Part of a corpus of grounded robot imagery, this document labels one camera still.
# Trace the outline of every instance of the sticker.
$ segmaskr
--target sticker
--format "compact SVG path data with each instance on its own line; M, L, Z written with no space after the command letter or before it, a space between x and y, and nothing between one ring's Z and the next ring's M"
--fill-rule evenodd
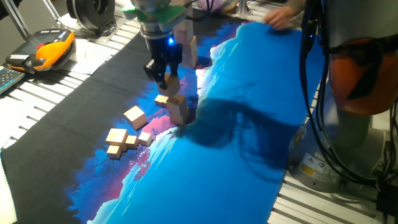
M316 180L335 184L340 176L326 163L306 153L300 170Z
M66 31L63 31L63 33L61 35L59 35L58 38L62 38L66 33L67 33Z
M340 176L326 162L322 161L317 164L312 177L331 184L337 183L340 179Z
M296 143L295 145L297 146L297 144L300 142L300 140L304 139L304 137L307 135L307 129L306 128L300 128L300 130L297 133L296 136Z
M318 159L306 153L303 164L315 170L316 166L318 165Z
M307 166L305 164L301 165L300 170L303 171L304 173L310 175L311 177L312 177L312 175L313 175L313 173L315 171L314 169L312 169L311 167L309 167L309 166Z

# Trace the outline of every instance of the metal table surface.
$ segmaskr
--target metal table surface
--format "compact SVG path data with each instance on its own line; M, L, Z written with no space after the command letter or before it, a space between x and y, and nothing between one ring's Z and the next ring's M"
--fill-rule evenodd
M257 1L249 1L247 5L252 11L251 15L240 13L229 13L229 15L261 21L270 10L281 6L278 3ZM117 16L122 17L123 14L117 12ZM299 24L300 16L292 21L293 26L298 27ZM138 22L127 21L107 44L90 42L90 50L111 58L138 33ZM28 78L12 87L6 94L1 95L0 100L7 98L23 101L34 106L28 116L19 121L19 129L8 140L5 148L18 141L36 122L89 76L88 74L61 70L54 76L40 77L41 80L44 79L46 82L37 83L34 77ZM316 192L303 186L286 172L268 223L394 223L394 217L376 211L376 198L377 189L370 187L364 187L357 195Z

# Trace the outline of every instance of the green part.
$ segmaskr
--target green part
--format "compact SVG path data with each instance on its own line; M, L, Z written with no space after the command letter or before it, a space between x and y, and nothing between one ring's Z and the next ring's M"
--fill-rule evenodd
M153 22L153 18L156 18L156 22L161 24L168 24L177 15L183 13L184 10L185 7L183 6L167 6L163 10L151 14L144 14L142 12L139 12L137 14L137 18L140 22Z
M135 11L135 10L136 10L136 7L135 7L134 5L131 5L131 6L124 6L124 7L122 8L122 12Z

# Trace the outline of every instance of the wooden block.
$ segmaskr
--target wooden block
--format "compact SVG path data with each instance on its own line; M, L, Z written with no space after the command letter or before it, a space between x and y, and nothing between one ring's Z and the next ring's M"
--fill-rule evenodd
M187 16L193 17L193 8L192 5L187 8Z
M182 45L182 55L189 57L194 55L196 52L198 52L197 37L193 36L189 44Z
M171 97L174 96L178 91L180 91L180 80L178 76L171 75L170 73L165 73L164 80L166 82L166 89L162 89L159 84L157 85L157 89L160 94Z
M198 63L198 52L193 53L192 56L182 55L181 67L194 69Z
M109 145L122 146L128 136L129 133L126 129L111 128L105 141Z
M185 3L190 2L190 0L172 0L170 6L183 6Z
M121 146L109 146L106 153L110 159L120 159L122 150Z
M179 24L175 26L175 30L187 31L193 27L193 21L190 19L184 19Z
M173 124L184 125L187 123L188 118L189 118L189 108L188 107L186 107L186 109L182 115L170 113L170 122Z
M166 108L166 101L168 98L168 96L157 95L155 99L155 105L161 108Z
M148 122L145 113L138 106L129 109L124 115L135 130L140 129Z
M180 116L185 112L187 106L187 98L179 93L167 99L167 110L169 113Z
M137 136L128 136L126 139L126 147L128 149L137 149L138 148Z
M122 152L126 152L127 151L126 143L120 145L119 147L122 150Z
M139 144L150 146L152 142L152 134L142 132L138 137Z
M187 30L174 30L174 39L180 44L189 44L193 38L193 26L188 26Z

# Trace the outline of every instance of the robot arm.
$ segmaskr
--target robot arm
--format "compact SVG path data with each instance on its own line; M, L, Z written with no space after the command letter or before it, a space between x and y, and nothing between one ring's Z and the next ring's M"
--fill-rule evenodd
M394 139L393 129L398 127L395 119L398 29L390 22L393 18L396 21L396 13L388 11L394 8L392 5L398 6L398 3L306 0L300 79L310 118L305 129L311 129L313 134L306 135L310 136L306 137L307 142L301 141L301 145L293 148L326 162L334 173L344 177L345 184L341 185L344 188L351 182L378 186L398 176L392 170L396 162L394 141L385 148L384 132L369 127L372 115L389 108L392 108L390 139ZM377 10L369 17L363 13L365 9ZM307 97L305 60L316 40L323 48L325 65L319 100L312 113ZM289 162L293 175L307 187L324 192L334 192L340 187L339 181L328 184L313 175L307 178L308 175L300 171L300 163L291 162L293 160Z
M133 7L124 8L127 18L137 17L151 61L144 66L147 76L166 89L164 74L170 66L177 75L182 62L182 45L174 40L174 27L187 17L184 6L169 6L170 0L132 0Z

